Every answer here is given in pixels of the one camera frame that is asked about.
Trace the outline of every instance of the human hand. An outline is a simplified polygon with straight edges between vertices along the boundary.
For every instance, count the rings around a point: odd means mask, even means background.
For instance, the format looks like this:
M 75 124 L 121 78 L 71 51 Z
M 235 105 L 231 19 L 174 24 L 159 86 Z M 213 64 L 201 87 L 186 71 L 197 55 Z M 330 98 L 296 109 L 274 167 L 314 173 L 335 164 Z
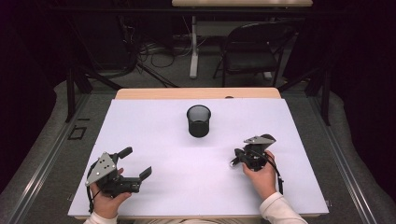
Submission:
M 104 217 L 107 219 L 116 217 L 120 205 L 132 195 L 132 193 L 130 192 L 124 192 L 119 194 L 117 197 L 112 198 L 109 195 L 105 195 L 102 191 L 100 191 L 96 183 L 90 184 L 90 189 L 92 195 L 96 195 L 93 198 L 93 211 L 100 217 Z
M 265 150 L 265 152 L 269 155 L 268 159 L 275 164 L 274 155 L 269 150 Z M 276 192 L 276 173 L 271 164 L 267 162 L 264 167 L 257 172 L 250 170 L 244 163 L 242 163 L 242 166 L 245 175 L 250 178 L 254 189 L 264 201 Z

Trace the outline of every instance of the metal bracket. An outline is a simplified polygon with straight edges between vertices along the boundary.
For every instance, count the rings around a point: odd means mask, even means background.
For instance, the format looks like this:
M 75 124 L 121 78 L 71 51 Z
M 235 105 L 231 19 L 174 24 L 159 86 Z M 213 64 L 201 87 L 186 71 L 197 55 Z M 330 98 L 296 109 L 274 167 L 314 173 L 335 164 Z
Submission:
M 88 187 L 91 183 L 98 181 L 116 169 L 116 164 L 113 162 L 110 155 L 108 155 L 107 152 L 104 152 L 95 167 L 93 167 L 90 176 L 88 176 L 87 181 L 85 182 L 85 186 Z
M 274 139 L 265 138 L 261 136 L 254 136 L 244 141 L 244 143 L 258 145 L 258 144 L 273 144 L 275 142 Z

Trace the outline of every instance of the fingers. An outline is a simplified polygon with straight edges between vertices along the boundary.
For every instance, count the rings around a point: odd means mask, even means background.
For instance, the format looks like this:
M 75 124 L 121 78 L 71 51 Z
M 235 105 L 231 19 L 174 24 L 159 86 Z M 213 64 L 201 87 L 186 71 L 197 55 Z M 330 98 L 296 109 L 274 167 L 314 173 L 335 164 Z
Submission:
M 272 152 L 270 150 L 264 150 L 264 152 L 266 152 L 267 155 L 270 156 L 271 161 L 275 161 L 275 156 L 274 156 L 274 154 L 272 154 Z
M 120 168 L 119 169 L 119 175 L 122 174 L 122 172 L 123 172 L 123 168 Z
M 247 175 L 248 177 L 251 177 L 252 173 L 254 173 L 248 168 L 248 166 L 244 162 L 242 162 L 242 168 L 244 170 L 245 175 Z
M 131 197 L 131 195 L 132 195 L 132 193 L 130 193 L 130 192 L 121 193 L 113 199 L 113 202 L 116 203 L 117 205 L 120 205 L 125 200 L 127 200 L 129 197 Z
M 90 190 L 92 192 L 92 195 L 96 195 L 100 189 L 96 183 L 92 183 L 90 184 Z

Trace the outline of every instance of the table leg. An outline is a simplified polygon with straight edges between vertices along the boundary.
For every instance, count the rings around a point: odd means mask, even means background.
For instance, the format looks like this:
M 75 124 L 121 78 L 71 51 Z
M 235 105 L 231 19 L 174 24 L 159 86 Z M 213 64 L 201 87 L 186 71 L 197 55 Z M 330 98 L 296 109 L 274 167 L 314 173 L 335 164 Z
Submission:
M 192 55 L 191 55 L 191 68 L 190 68 L 190 78 L 197 78 L 198 70 L 198 48 L 197 48 L 197 21 L 195 16 L 192 16 L 191 23 L 191 36 L 192 36 Z

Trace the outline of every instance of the white tabletop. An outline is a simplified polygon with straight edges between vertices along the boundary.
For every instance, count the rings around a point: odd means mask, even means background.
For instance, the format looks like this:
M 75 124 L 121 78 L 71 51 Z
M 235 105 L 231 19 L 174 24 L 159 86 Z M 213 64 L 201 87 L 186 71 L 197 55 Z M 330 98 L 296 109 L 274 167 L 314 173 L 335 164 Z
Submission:
M 311 7 L 312 0 L 172 0 L 174 7 Z
M 188 132 L 186 112 L 199 104 L 212 113 L 204 138 Z M 259 217 L 260 197 L 242 167 L 232 168 L 229 162 L 245 139 L 265 133 L 276 139 L 269 149 L 293 208 L 302 215 L 327 214 L 283 99 L 113 100 L 84 174 L 104 151 L 132 147 L 134 152 L 119 160 L 118 168 L 125 169 L 124 176 L 136 177 L 152 166 L 152 175 L 120 207 L 121 218 Z M 69 216 L 90 215 L 86 178 L 81 178 Z

